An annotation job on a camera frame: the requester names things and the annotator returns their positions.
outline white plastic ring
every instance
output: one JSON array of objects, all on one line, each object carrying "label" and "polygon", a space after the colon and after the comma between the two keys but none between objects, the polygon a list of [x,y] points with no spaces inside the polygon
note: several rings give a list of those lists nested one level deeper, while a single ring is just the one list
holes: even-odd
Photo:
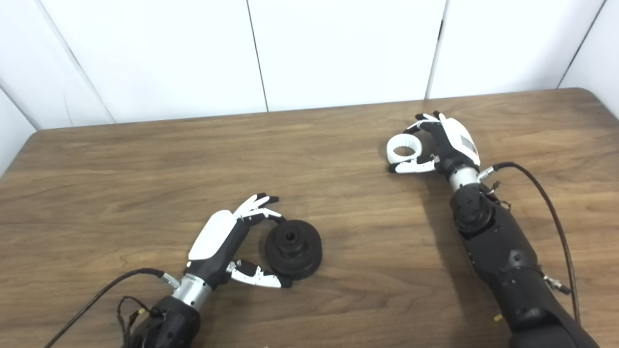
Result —
[{"label": "white plastic ring", "polygon": [[[400,156],[396,153],[398,147],[406,147],[413,150],[410,156]],[[400,163],[406,160],[416,159],[422,153],[422,142],[411,134],[398,134],[391,137],[387,142],[387,159],[389,163]]]}]

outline white wall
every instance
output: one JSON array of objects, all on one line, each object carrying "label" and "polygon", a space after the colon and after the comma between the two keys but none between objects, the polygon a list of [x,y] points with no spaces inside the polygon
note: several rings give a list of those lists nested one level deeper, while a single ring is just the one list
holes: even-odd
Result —
[{"label": "white wall", "polygon": [[34,132],[35,128],[0,90],[0,176]]},{"label": "white wall", "polygon": [[0,1],[0,84],[41,128],[113,122],[36,1]]},{"label": "white wall", "polygon": [[117,122],[266,111],[245,0],[43,0]]},{"label": "white wall", "polygon": [[423,99],[444,0],[249,0],[270,111]]},{"label": "white wall", "polygon": [[619,1],[608,0],[565,75],[561,88],[582,87],[619,118]]},{"label": "white wall", "polygon": [[603,0],[450,0],[430,98],[554,89]]}]

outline black rubber object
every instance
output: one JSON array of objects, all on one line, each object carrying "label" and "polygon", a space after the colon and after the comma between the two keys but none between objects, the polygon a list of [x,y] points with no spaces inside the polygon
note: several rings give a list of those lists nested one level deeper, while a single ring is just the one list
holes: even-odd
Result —
[{"label": "black rubber object", "polygon": [[322,261],[318,231],[302,220],[287,220],[271,230],[264,251],[273,271],[293,281],[314,274]]}]

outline wood grain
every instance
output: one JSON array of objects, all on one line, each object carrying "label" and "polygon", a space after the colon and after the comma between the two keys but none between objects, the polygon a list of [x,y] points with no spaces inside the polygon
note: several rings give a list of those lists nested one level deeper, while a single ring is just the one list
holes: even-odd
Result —
[{"label": "wood grain", "polygon": [[[219,288],[195,347],[506,347],[452,226],[449,185],[385,171],[387,140],[435,109],[466,125],[482,164],[513,160],[542,182],[567,232],[583,325],[619,346],[619,123],[581,89],[40,131],[0,180],[0,346],[42,346],[123,272],[178,276],[213,212],[265,191],[320,231],[322,265],[290,290]],[[534,186],[517,171],[496,179],[544,268],[566,280]],[[266,265],[271,228],[253,227],[238,256]],[[120,296],[152,304],[167,291],[129,279],[56,345],[119,347]]]}]

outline black cable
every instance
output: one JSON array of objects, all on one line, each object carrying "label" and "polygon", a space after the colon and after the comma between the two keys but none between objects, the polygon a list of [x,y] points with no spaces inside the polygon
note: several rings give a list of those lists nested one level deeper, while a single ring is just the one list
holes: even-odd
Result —
[{"label": "black cable", "polygon": [[116,306],[116,319],[118,319],[118,323],[120,324],[120,327],[123,330],[123,343],[124,343],[123,347],[124,348],[129,348],[131,346],[130,340],[129,340],[131,337],[131,326],[133,326],[133,323],[136,322],[137,317],[140,315],[139,310],[135,311],[129,317],[129,323],[127,324],[127,326],[124,325],[124,319],[123,319],[123,315],[121,314],[121,308],[123,306],[124,301],[127,299],[133,300],[146,312],[148,312],[149,314],[152,314],[151,310],[142,301],[138,300],[137,298],[133,296],[123,296],[120,302],[118,302],[118,306]]},{"label": "black cable", "polygon": [[58,341],[58,339],[65,333],[67,332],[67,330],[73,326],[73,324],[75,324],[75,322],[82,316],[84,315],[84,313],[86,313],[87,310],[90,309],[90,307],[92,307],[92,305],[95,304],[95,302],[97,302],[99,300],[99,298],[101,298],[101,296],[103,296],[103,294],[105,294],[108,290],[110,290],[114,285],[120,283],[121,281],[127,279],[128,277],[131,276],[135,276],[136,274],[152,274],[154,276],[157,276],[159,278],[163,277],[163,275],[165,274],[165,272],[159,270],[159,269],[155,269],[155,268],[140,268],[140,269],[134,269],[133,271],[127,272],[125,274],[123,274],[122,276],[114,279],[113,281],[111,281],[108,285],[106,285],[103,289],[101,289],[101,291],[99,291],[93,298],[92,300],[90,300],[88,303],[86,303],[86,306],[84,306],[82,309],[80,309],[77,314],[75,314],[75,316],[73,316],[73,318],[71,318],[71,320],[69,320],[62,329],[60,329],[60,331],[58,331],[58,333],[49,341],[47,342],[47,344],[45,345],[44,348],[50,348],[51,346],[53,346],[54,343],[56,343],[56,341]]},{"label": "black cable", "polygon": [[502,168],[513,167],[521,172],[523,172],[532,182],[533,185],[540,191],[544,201],[546,201],[546,205],[550,210],[550,214],[552,215],[552,219],[555,221],[556,230],[559,233],[559,238],[561,239],[561,244],[563,245],[563,253],[565,254],[565,263],[568,267],[568,275],[569,275],[569,287],[571,288],[572,295],[572,307],[574,308],[574,319],[577,323],[580,323],[580,308],[578,305],[578,291],[576,290],[576,276],[574,275],[574,264],[572,263],[572,255],[569,252],[568,240],[565,237],[565,231],[563,230],[563,226],[561,226],[561,221],[559,221],[559,216],[556,214],[555,206],[552,204],[550,197],[546,191],[544,191],[542,185],[535,179],[533,174],[531,174],[528,170],[526,170],[523,166],[516,164],[514,162],[502,162],[492,166],[495,171],[498,171]]}]

